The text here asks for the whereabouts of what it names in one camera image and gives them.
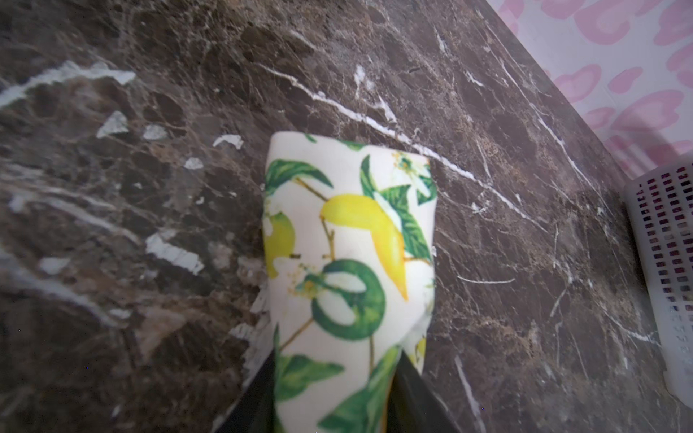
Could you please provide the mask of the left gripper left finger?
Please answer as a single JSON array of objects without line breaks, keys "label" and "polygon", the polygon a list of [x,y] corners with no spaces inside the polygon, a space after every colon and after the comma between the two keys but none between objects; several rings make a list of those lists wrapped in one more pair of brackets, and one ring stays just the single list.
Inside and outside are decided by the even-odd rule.
[{"label": "left gripper left finger", "polygon": [[230,410],[216,433],[272,433],[274,431],[274,353],[263,362],[260,370]]}]

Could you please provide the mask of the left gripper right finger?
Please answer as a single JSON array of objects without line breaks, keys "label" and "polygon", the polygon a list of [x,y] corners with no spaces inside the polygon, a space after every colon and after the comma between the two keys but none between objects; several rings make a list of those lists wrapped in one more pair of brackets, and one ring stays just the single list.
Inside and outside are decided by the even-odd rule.
[{"label": "left gripper right finger", "polygon": [[399,362],[388,397],[388,433],[457,433],[458,428],[412,362]]}]

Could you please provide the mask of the green lemon print skirt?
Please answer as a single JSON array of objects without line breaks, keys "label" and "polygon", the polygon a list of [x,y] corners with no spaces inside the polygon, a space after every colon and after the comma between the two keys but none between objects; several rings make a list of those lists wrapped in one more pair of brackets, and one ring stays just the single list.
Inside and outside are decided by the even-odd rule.
[{"label": "green lemon print skirt", "polygon": [[437,200],[422,155],[272,135],[263,249],[276,431],[385,430],[398,364],[425,364]]}]

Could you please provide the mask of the white plastic basket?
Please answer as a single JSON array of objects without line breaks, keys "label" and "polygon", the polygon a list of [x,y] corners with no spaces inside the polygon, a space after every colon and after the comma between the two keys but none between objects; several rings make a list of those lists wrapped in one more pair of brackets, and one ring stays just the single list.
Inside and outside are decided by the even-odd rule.
[{"label": "white plastic basket", "polygon": [[692,154],[624,190],[671,394],[692,406]]}]

